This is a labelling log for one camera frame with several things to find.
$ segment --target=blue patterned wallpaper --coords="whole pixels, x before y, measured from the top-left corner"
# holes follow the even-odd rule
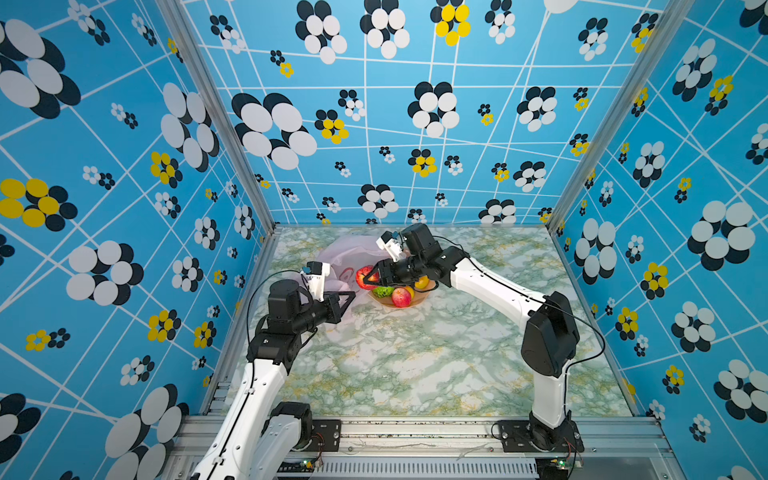
[[[0,478],[155,478],[263,232],[146,0],[0,13]]]
[[[541,225],[666,0],[183,3],[276,221]]]
[[[768,10],[698,0],[558,242],[688,478],[768,477]]]

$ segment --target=fruit plate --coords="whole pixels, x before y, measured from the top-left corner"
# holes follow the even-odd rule
[[[430,280],[429,284],[427,285],[427,287],[424,290],[429,290],[429,289],[432,289],[432,288],[435,288],[435,282]],[[416,292],[415,295],[414,295],[413,300],[411,300],[411,304],[408,305],[408,306],[404,306],[402,308],[410,308],[410,307],[412,307],[414,305],[419,305],[421,302],[424,301],[424,299],[426,297],[429,296],[430,293],[431,292],[426,292],[426,293]],[[388,306],[389,308],[401,309],[401,307],[395,306],[395,304],[392,302],[392,297],[391,296],[385,296],[383,298],[378,298],[376,295],[373,294],[373,291],[369,291],[368,294],[371,296],[371,298],[373,298],[375,301],[381,303],[383,306]]]

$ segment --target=apple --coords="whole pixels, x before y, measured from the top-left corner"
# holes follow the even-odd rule
[[[357,270],[357,274],[355,275],[355,279],[357,280],[357,284],[360,285],[360,288],[363,290],[373,290],[376,288],[376,285],[366,285],[362,279],[366,278],[371,271],[373,270],[373,265],[364,266],[360,270]],[[369,279],[371,282],[378,282],[379,281],[379,274],[374,273],[371,278]]]
[[[413,297],[407,289],[395,288],[395,291],[392,292],[392,303],[394,303],[398,308],[407,307],[411,304],[412,299]]]

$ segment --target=green and white marble surface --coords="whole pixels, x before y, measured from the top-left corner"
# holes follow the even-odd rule
[[[299,269],[342,235],[386,228],[284,227],[270,272]],[[537,227],[430,227],[461,243],[486,267],[543,293],[557,290],[586,319],[547,230]],[[266,292],[250,328],[266,312]],[[368,295],[338,325],[324,324],[293,364],[277,401],[307,402],[314,415],[523,416],[533,403],[533,375],[520,357],[523,332],[467,293],[440,287],[420,305],[393,310]],[[579,324],[577,359],[600,347]],[[238,372],[245,364],[246,346]],[[602,356],[569,371],[576,416],[629,416]]]

